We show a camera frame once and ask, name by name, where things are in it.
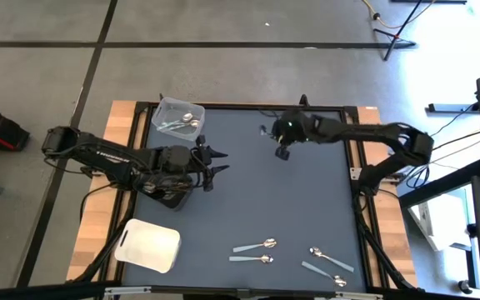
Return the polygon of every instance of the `wooden board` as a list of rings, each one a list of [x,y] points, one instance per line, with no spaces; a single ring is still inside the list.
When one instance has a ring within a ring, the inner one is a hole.
[[[380,114],[376,107],[359,107],[358,120],[361,124],[381,123]],[[367,164],[377,165],[388,158],[388,147],[380,142],[365,142],[364,151]],[[390,183],[381,183],[380,188],[396,195],[398,194],[395,186]],[[413,258],[408,245],[407,231],[403,222],[399,201],[393,195],[380,191],[374,197],[374,202],[379,232],[381,233],[382,249],[405,279],[414,287],[417,287],[418,279],[414,271]],[[367,211],[364,212],[364,217],[369,222]],[[373,285],[380,287],[381,281],[378,275],[375,253],[370,247],[368,250]],[[396,288],[392,280],[390,280],[390,286]]]
[[[112,103],[103,138],[115,143],[127,145],[135,105],[136,102],[134,101],[114,101]],[[380,123],[379,111],[376,107],[360,107],[358,112],[360,123]],[[139,120],[136,145],[140,144],[139,141],[142,138],[142,122],[142,119]],[[366,150],[367,163],[377,164],[388,156],[387,147],[380,143],[366,142],[364,147]],[[92,190],[105,184],[107,184],[107,182],[104,177],[94,178],[90,189]],[[381,188],[394,193],[396,192],[395,187],[389,184],[383,184]],[[77,234],[67,279],[72,279],[80,275],[101,250],[107,238],[108,225],[113,213],[115,196],[116,191],[109,188],[95,193],[88,198],[81,227]],[[410,247],[408,246],[407,234],[398,200],[390,194],[380,192],[375,197],[375,205],[382,247],[403,276],[411,284],[417,286],[418,283],[414,272],[413,260]],[[369,222],[368,211],[365,212],[365,217],[367,218],[367,222]],[[371,248],[369,257],[373,283],[374,286],[379,287],[380,279],[377,261]],[[107,275],[108,279],[113,278],[112,270],[115,266],[115,261],[111,260],[110,266],[110,271]]]

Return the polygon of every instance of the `metal stand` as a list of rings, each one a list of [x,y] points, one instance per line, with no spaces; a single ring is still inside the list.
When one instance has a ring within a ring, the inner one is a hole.
[[[390,38],[392,38],[392,42],[390,43],[390,47],[388,48],[388,51],[386,53],[386,55],[384,56],[384,58],[382,59],[383,61],[387,61],[388,58],[390,58],[390,53],[392,53],[392,50],[394,49],[394,47],[396,47],[396,43],[399,43],[400,41],[403,41],[405,43],[407,43],[407,45],[409,47],[411,46],[416,46],[416,43],[413,42],[413,41],[408,41],[408,40],[405,40],[405,39],[402,39],[400,38],[399,36],[401,35],[401,33],[403,32],[403,29],[405,29],[405,27],[407,26],[408,22],[410,21],[410,19],[413,17],[414,13],[416,12],[416,10],[418,9],[418,6],[420,6],[420,4],[422,4],[422,1],[423,0],[418,0],[418,2],[416,3],[416,6],[414,7],[414,9],[410,12],[410,14],[408,15],[407,17],[407,20],[405,20],[405,22],[403,23],[403,25],[399,28],[399,30],[397,31],[396,34],[392,34],[390,32],[385,32],[383,30],[380,30],[380,29],[373,29],[373,31],[375,33],[382,33]],[[377,20],[378,18],[380,18],[381,15],[376,13],[375,15],[373,15],[373,19],[374,20]]]

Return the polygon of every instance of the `utensil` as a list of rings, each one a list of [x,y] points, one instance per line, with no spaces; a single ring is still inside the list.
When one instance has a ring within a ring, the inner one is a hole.
[[[173,125],[178,125],[178,124],[181,124],[181,123],[188,123],[190,122],[190,120],[193,119],[193,115],[188,112],[188,113],[185,113],[184,115],[182,115],[181,119],[180,120],[176,120],[176,121],[173,121],[173,122],[164,122],[161,124],[161,126],[157,127],[157,130],[161,130],[161,129],[164,129],[164,128],[168,128],[170,126],[173,126]]]
[[[325,273],[324,271],[318,269],[317,267],[314,267],[312,264],[308,263],[308,262],[301,262],[301,265],[304,266],[305,268],[311,270],[311,271],[314,271],[320,275],[323,275],[327,278],[331,278],[332,281],[334,282],[334,284],[338,285],[339,287],[345,287],[346,284],[348,284],[346,282],[346,280],[338,275],[335,275],[334,277]]]
[[[269,239],[267,239],[266,241],[264,241],[263,243],[260,243],[260,244],[234,247],[232,249],[232,251],[234,253],[239,253],[239,252],[242,252],[242,251],[258,248],[258,247],[261,247],[261,246],[264,246],[266,248],[273,248],[273,247],[275,247],[275,245],[277,245],[277,241],[275,240],[275,238],[269,238]]]
[[[353,273],[353,271],[355,270],[354,267],[351,267],[343,262],[340,262],[332,257],[329,257],[327,255],[323,255],[322,253],[322,250],[320,250],[318,247],[311,247],[310,248],[310,253],[313,255],[313,256],[316,256],[316,257],[319,257],[319,258],[326,258],[328,259],[331,263],[334,263],[336,264],[337,266],[339,266],[340,268],[343,268],[344,270],[347,270],[351,273]]]
[[[247,262],[253,260],[259,260],[263,263],[271,263],[273,262],[273,257],[267,254],[264,254],[261,257],[229,257],[229,262]]]
[[[181,124],[181,125],[177,125],[177,126],[172,126],[172,127],[168,127],[167,130],[175,130],[175,129],[179,129],[179,128],[185,128],[187,126],[192,126],[193,128],[197,128],[199,126],[199,121],[198,120],[192,120],[188,123],[184,123],[184,124]]]

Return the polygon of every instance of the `dark blue work surface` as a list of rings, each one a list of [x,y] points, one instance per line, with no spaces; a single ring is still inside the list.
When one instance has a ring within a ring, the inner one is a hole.
[[[336,112],[318,114],[339,120]],[[274,156],[277,143],[259,134],[259,125],[271,128],[273,121],[258,111],[207,109],[202,130],[207,145],[229,154],[212,166],[231,167],[214,178],[211,192],[195,190],[178,212],[138,195],[134,217],[178,230],[182,246],[166,274],[127,264],[124,285],[334,291],[330,279],[301,266],[306,261],[345,277],[347,286],[338,290],[365,291],[344,144],[293,145],[284,162]],[[148,141],[149,147],[194,146],[154,129]],[[277,246],[235,255],[270,254],[273,263],[228,261],[233,247],[266,238],[276,238]],[[311,256],[312,246],[355,272]]]

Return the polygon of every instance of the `light blue spoon handle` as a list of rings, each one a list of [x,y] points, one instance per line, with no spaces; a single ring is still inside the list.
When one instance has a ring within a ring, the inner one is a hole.
[[[305,268],[311,270],[311,271],[314,271],[314,272],[316,272],[316,273],[318,273],[318,274],[320,274],[320,275],[323,275],[323,276],[325,276],[325,277],[328,277],[328,278],[331,278],[332,280],[334,280],[331,275],[325,273],[324,271],[318,269],[317,267],[314,267],[312,264],[310,264],[310,263],[308,263],[308,262],[301,262],[301,265],[304,266]]]
[[[229,262],[246,262],[260,260],[260,257],[229,257]]]
[[[353,267],[351,267],[351,266],[349,266],[349,265],[347,265],[347,264],[345,264],[345,263],[343,263],[343,262],[340,262],[340,261],[338,261],[338,260],[336,260],[336,259],[334,259],[334,258],[331,258],[331,257],[329,257],[329,256],[323,255],[322,257],[328,259],[331,263],[336,264],[336,265],[339,266],[340,268],[342,268],[342,269],[344,269],[344,270],[348,270],[348,271],[351,272],[351,273],[353,273],[353,271],[355,270]]]
[[[246,250],[249,250],[249,249],[254,249],[254,248],[257,248],[257,247],[261,247],[262,245],[261,244],[258,244],[258,245],[249,245],[249,246],[240,246],[240,247],[234,247],[232,249],[232,251],[234,253],[239,253],[239,252],[242,252],[242,251],[246,251]]]

